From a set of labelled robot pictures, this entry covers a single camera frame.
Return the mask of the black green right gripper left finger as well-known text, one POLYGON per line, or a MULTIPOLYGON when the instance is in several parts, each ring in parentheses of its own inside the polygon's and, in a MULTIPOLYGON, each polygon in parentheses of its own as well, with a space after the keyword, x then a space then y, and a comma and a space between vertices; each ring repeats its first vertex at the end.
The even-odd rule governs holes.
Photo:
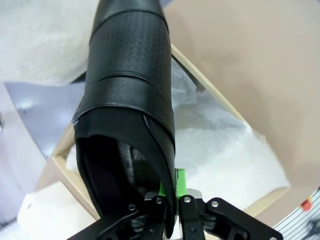
POLYGON ((117 206, 70 240, 162 240, 168 201, 163 184, 150 191, 143 201, 117 206))

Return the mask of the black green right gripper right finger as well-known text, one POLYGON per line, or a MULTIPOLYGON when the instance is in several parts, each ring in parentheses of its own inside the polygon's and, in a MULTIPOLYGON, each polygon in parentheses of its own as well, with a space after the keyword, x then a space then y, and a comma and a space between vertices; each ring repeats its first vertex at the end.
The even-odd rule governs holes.
POLYGON ((207 202, 200 191, 188 189, 186 171, 175 170, 180 230, 184 240, 282 240, 283 235, 222 198, 207 202))

